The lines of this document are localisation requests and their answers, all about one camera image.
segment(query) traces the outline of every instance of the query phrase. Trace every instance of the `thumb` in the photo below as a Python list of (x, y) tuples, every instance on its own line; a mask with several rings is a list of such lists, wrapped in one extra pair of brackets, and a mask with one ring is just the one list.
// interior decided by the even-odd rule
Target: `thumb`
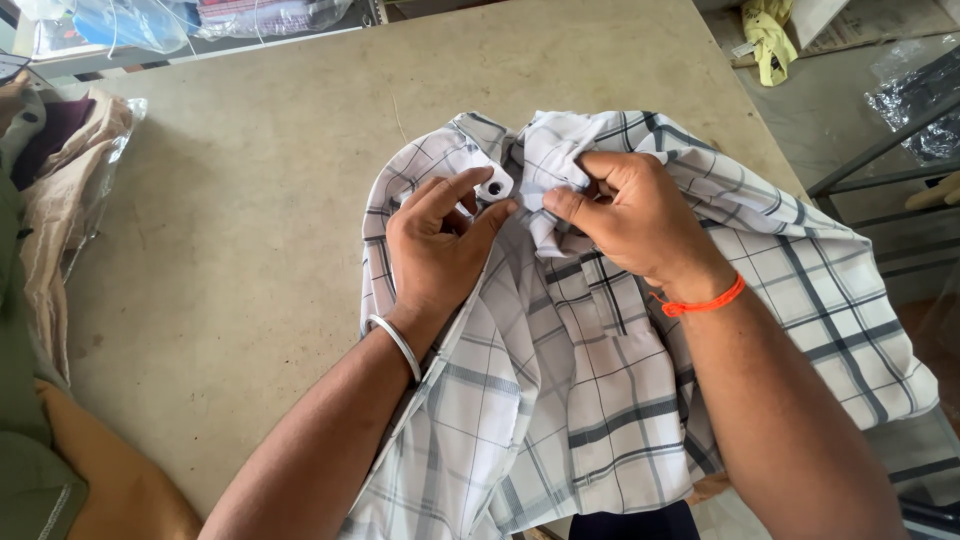
[(607, 219), (604, 205), (569, 189), (556, 188), (544, 193), (543, 207), (587, 235), (596, 231), (600, 222)]
[(517, 208), (518, 204), (513, 199), (498, 201), (490, 205), (473, 220), (473, 225), (464, 234), (464, 240), (472, 244), (472, 247), (482, 248), (484, 253), (487, 253), (493, 245), (496, 234), (500, 232), (504, 222)]

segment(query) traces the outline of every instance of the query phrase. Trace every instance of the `metal bracelet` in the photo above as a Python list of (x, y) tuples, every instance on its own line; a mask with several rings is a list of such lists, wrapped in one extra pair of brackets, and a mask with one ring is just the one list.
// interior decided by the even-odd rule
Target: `metal bracelet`
[(383, 317), (379, 315), (370, 315), (367, 317), (367, 322), (364, 323), (364, 329), (367, 331), (367, 334), (369, 334), (371, 330), (373, 330), (373, 328), (371, 327), (371, 323), (376, 323), (378, 327), (385, 330), (390, 335), (390, 337), (394, 339), (394, 341), (396, 342), (396, 345), (400, 348), (400, 351), (403, 353), (404, 356), (407, 357), (407, 362), (410, 363), (410, 370), (414, 372), (414, 382), (417, 384), (420, 384), (420, 381), (422, 380), (422, 374), (420, 373), (420, 363), (417, 362), (417, 357), (414, 356), (413, 349), (411, 349), (410, 346), (407, 345), (406, 340), (403, 339), (403, 336), (400, 335), (400, 332), (396, 331), (396, 328), (394, 328), (394, 325), (388, 323), (386, 319), (384, 319)]

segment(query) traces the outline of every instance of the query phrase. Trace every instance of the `fingernail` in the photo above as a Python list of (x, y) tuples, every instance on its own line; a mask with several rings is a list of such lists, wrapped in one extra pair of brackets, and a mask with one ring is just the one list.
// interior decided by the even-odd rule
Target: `fingernail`
[(560, 197), (559, 189), (551, 189), (543, 194), (543, 207), (550, 210), (554, 208), (557, 204), (557, 199)]

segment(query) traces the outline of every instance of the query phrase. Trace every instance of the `orange string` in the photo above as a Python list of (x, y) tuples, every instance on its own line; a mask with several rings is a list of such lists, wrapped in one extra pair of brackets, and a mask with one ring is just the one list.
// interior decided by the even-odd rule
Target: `orange string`
[(723, 307), (729, 304), (736, 295), (740, 294), (740, 291), (747, 286), (747, 283), (743, 281), (743, 276), (739, 272), (736, 273), (736, 281), (733, 282), (733, 285), (727, 292), (721, 294), (720, 296), (714, 298), (709, 302), (701, 302), (700, 304), (681, 304), (680, 302), (664, 302), (657, 293), (651, 292), (657, 300), (660, 300), (660, 303), (663, 304), (663, 312), (667, 317), (679, 317), (688, 311), (710, 311), (711, 309), (717, 309), (718, 307)]

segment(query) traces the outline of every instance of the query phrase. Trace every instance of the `left hand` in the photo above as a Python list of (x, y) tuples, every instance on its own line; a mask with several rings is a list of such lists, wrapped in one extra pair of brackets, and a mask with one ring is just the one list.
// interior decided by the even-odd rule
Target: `left hand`
[(432, 178), (387, 222), (396, 286), (396, 305), (387, 318), (401, 333), (406, 333), (403, 327), (440, 331), (476, 284), (494, 237), (517, 203), (499, 201), (472, 225), (455, 207), (463, 203), (475, 214), (473, 187), (492, 174), (492, 167), (477, 167)]

